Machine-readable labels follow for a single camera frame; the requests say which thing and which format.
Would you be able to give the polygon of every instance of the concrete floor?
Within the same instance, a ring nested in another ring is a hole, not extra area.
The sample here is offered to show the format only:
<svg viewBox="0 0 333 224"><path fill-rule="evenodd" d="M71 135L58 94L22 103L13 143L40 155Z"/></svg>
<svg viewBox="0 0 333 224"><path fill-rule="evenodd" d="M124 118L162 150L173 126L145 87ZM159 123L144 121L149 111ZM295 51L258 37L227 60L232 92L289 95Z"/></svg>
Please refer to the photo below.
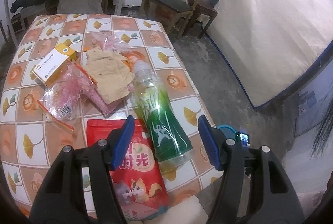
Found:
<svg viewBox="0 0 333 224"><path fill-rule="evenodd" d="M138 11L123 10L122 13L126 16L145 18ZM254 110L233 72L209 38L207 36L198 38L200 31L201 27L198 23L190 30L188 36L177 39L177 31L174 29L169 38L205 102L215 125L228 124L236 130L248 133L252 148L268 145L278 159L282 160L294 141L293 121L286 123L282 101L275 101ZM249 183L250 179L244 175L239 216L245 215L246 212ZM221 179L216 180L197 194L208 215L212 210L220 184Z"/></svg>

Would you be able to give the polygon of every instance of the red snack bag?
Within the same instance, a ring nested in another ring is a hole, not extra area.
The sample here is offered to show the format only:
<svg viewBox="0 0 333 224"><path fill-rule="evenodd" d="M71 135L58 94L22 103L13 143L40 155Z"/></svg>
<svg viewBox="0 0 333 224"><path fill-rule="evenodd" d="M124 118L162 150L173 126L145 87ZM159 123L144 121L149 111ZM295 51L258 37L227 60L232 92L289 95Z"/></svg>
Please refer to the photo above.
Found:
<svg viewBox="0 0 333 224"><path fill-rule="evenodd" d="M88 120L88 146L107 138L112 130L122 127L124 121ZM110 172L119 204L129 221L153 219L168 209L168 194L152 147L143 121L135 120L124 161L116 171Z"/></svg>

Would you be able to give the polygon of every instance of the metal screw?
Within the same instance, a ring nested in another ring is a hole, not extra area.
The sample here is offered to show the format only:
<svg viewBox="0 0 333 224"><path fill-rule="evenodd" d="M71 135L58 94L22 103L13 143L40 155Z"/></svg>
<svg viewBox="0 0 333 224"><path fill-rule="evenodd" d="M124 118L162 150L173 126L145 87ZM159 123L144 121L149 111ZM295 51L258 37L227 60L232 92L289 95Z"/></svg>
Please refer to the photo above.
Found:
<svg viewBox="0 0 333 224"><path fill-rule="evenodd" d="M67 146L65 146L65 147L63 148L63 151L64 151L64 153L67 153L67 152L70 152L71 149L72 149L72 147L69 146L69 145L67 145Z"/></svg>
<svg viewBox="0 0 333 224"><path fill-rule="evenodd" d="M270 148L268 146L262 146L261 149L264 153L269 153L270 151Z"/></svg>
<svg viewBox="0 0 333 224"><path fill-rule="evenodd" d="M236 142L233 139L228 138L225 143L229 146L234 146Z"/></svg>
<svg viewBox="0 0 333 224"><path fill-rule="evenodd" d="M98 144L99 146L105 146L105 145L107 144L107 140L106 140L106 139L100 139L100 140L97 142L97 144Z"/></svg>

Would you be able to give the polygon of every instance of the squirrel tail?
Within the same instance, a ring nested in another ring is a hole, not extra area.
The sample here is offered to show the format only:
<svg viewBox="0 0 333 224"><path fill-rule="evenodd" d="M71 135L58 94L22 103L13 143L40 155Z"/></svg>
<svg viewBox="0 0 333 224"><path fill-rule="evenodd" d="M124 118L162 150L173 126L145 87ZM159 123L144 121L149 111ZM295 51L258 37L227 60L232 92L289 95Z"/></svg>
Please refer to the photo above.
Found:
<svg viewBox="0 0 333 224"><path fill-rule="evenodd" d="M157 190L162 190L162 187L157 183L152 184L149 189L149 197L152 198L155 195Z"/></svg>

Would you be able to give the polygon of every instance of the green bottle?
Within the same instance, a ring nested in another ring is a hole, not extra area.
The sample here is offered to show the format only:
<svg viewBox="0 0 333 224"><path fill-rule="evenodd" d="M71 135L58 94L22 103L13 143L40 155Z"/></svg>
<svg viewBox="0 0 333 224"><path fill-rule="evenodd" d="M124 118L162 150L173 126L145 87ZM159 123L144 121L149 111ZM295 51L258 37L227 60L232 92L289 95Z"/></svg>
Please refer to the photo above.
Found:
<svg viewBox="0 0 333 224"><path fill-rule="evenodd" d="M169 170L194 156L191 141L176 119L162 79L143 61L134 64L134 98L150 136L161 170Z"/></svg>

